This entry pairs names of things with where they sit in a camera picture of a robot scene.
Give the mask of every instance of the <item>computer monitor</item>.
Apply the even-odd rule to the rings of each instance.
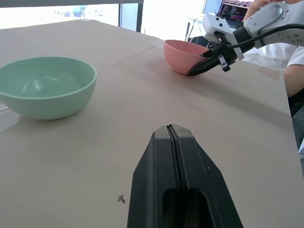
[[[236,28],[242,23],[252,2],[253,0],[223,0],[217,15],[225,18],[230,27]]]

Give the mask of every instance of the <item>pink bowl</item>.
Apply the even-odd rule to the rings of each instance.
[[[199,56],[208,48],[181,40],[166,40],[164,44],[165,59],[177,72],[186,75],[198,62],[207,59]]]

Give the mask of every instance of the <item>bowl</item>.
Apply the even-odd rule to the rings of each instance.
[[[208,48],[181,40],[166,40],[164,53],[167,63],[177,72],[186,75],[197,63],[207,58],[199,56]]]
[[[37,57],[0,67],[0,100],[12,111],[40,120],[81,110],[97,78],[88,63],[66,57]]]

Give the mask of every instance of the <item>person's arm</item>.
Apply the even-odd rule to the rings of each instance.
[[[304,89],[304,47],[298,47],[293,53],[284,72],[284,80],[288,97]]]
[[[283,1],[283,0],[255,0],[253,3],[250,4],[243,21],[254,15],[259,10],[259,8],[269,3],[277,2],[277,1]]]

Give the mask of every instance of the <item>small screw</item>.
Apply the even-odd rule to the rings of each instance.
[[[124,200],[124,195],[118,196],[118,198],[117,198],[117,202],[119,202],[119,201],[121,201],[121,202],[125,203],[125,200]]]

